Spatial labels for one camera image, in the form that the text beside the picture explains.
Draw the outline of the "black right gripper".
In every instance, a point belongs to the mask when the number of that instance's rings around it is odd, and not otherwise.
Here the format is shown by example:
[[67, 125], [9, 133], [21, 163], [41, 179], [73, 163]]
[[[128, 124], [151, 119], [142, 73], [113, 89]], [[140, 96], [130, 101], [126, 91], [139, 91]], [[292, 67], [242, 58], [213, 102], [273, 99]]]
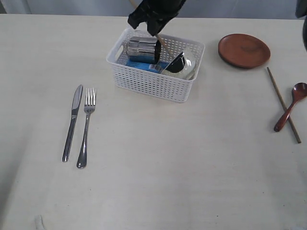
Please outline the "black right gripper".
[[[175, 17], [185, 4], [185, 0], [143, 0], [129, 15], [128, 24], [136, 29], [141, 23], [147, 23], [147, 32], [158, 35]], [[154, 64], [161, 55], [161, 42], [157, 39], [154, 46]]]

